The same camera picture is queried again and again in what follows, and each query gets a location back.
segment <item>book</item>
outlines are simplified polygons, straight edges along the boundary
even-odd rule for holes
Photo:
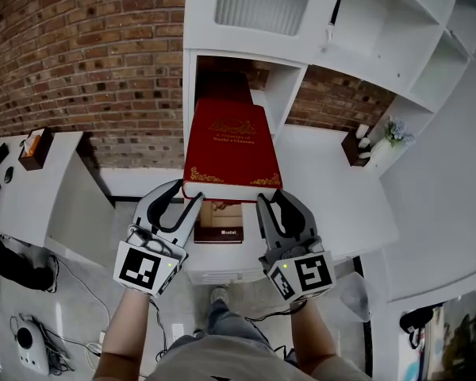
[[[208,200],[272,199],[282,179],[264,108],[212,98],[198,100],[182,192]]]
[[[194,225],[194,243],[239,244],[243,240],[241,203],[203,202]]]

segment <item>sneaker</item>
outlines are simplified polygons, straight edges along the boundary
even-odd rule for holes
[[[211,295],[209,296],[210,304],[213,304],[215,301],[218,301],[219,299],[224,301],[226,305],[229,303],[228,292],[223,287],[213,288],[213,291]]]
[[[50,255],[48,257],[47,267],[50,268],[52,273],[53,273],[53,283],[46,290],[46,292],[49,292],[50,294],[54,294],[56,292],[56,282],[58,281],[58,271],[60,269],[60,265],[58,264],[58,260],[54,255]]]

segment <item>brick wall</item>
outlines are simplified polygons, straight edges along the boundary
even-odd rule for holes
[[[342,131],[374,126],[395,97],[361,79],[309,66],[286,122]]]
[[[181,167],[185,0],[0,0],[0,136],[85,131],[100,166]]]

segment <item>small box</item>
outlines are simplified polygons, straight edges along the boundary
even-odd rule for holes
[[[352,167],[364,167],[370,160],[370,158],[358,158],[359,153],[370,151],[370,145],[368,145],[366,148],[358,148],[356,131],[350,131],[349,134],[344,138],[344,141],[342,141],[342,148],[346,153],[349,165]]]
[[[51,147],[51,143],[53,142],[53,135],[51,130],[48,127],[44,129],[35,129],[30,132],[29,137],[38,131],[41,131],[39,142],[35,147],[35,150],[31,156],[23,156],[25,154],[25,147],[21,150],[19,155],[19,163],[23,165],[23,167],[27,171],[35,171],[37,169],[42,169],[44,166],[44,162],[46,157],[48,156],[49,149]]]

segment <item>white desk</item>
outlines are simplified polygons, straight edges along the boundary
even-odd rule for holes
[[[398,239],[379,179],[350,167],[340,143],[346,133],[285,125],[275,145],[284,189],[314,214],[317,231],[334,260],[357,256]],[[191,235],[184,267],[194,283],[255,281],[266,251],[255,204],[243,204],[242,244],[195,244]]]
[[[0,233],[108,265],[114,210],[76,152],[82,135],[56,133],[37,171],[26,171],[17,160],[26,136],[0,138],[10,152],[0,164]],[[13,179],[4,183],[10,166]]]

